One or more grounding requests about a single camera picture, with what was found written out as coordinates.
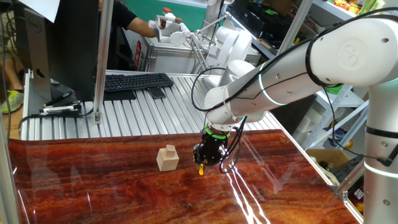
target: keyboard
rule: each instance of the keyboard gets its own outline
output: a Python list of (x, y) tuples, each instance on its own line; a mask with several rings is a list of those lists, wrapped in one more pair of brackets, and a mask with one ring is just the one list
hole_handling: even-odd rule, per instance
[(107, 75), (105, 91), (145, 90), (150, 87), (172, 86), (174, 82), (164, 73), (143, 75)]

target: yellow sneaker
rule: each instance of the yellow sneaker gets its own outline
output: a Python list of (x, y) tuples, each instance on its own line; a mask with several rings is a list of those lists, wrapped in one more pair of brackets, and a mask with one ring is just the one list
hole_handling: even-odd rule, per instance
[[(24, 104), (24, 94), (18, 91), (8, 91), (10, 95), (8, 96), (8, 101), (10, 102), (11, 112), (18, 110)], [(7, 102), (1, 105), (2, 113), (8, 113)]]

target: computer monitor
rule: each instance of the computer monitor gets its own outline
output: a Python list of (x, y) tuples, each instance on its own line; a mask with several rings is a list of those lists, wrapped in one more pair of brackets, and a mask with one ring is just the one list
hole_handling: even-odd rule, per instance
[[(35, 88), (31, 89), (40, 95), (38, 98), (48, 100), (39, 90), (51, 78), (73, 89), (78, 100), (93, 101), (100, 22), (98, 0), (61, 0), (54, 23), (22, 3), (15, 3), (14, 9), (17, 53), (24, 67), (35, 74)], [(45, 78), (38, 78), (40, 73)], [(52, 98), (63, 94), (60, 85), (50, 86)]]

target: green light ring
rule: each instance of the green light ring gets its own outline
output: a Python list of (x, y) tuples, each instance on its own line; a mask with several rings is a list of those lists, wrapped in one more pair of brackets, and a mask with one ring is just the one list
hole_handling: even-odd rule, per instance
[(229, 136), (231, 135), (231, 133), (228, 133), (226, 136), (219, 136), (214, 134), (213, 132), (210, 131), (208, 124), (206, 124), (205, 126), (205, 131), (207, 132), (207, 134), (209, 134), (211, 137), (215, 138), (215, 139), (219, 139), (219, 140), (225, 140), (228, 139)]

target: wooden cube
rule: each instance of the wooden cube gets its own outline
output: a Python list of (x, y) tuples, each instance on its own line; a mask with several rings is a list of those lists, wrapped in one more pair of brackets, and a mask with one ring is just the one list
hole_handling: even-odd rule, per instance
[(166, 145), (166, 148), (159, 149), (156, 158), (160, 171), (175, 170), (179, 160), (175, 147), (172, 145)]

